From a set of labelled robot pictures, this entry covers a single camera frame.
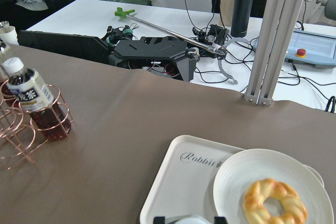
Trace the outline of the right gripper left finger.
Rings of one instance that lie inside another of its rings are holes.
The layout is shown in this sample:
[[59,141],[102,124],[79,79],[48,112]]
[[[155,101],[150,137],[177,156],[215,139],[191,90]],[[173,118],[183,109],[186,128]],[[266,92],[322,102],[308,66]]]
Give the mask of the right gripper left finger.
[[165,224],[165,216],[155,216],[153,218],[153,224]]

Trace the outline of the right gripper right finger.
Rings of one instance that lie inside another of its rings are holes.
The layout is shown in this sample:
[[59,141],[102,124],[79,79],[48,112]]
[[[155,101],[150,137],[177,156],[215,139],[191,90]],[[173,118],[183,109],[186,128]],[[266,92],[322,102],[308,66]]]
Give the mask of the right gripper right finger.
[[215,216],[214,224],[227,224],[227,219],[223,216]]

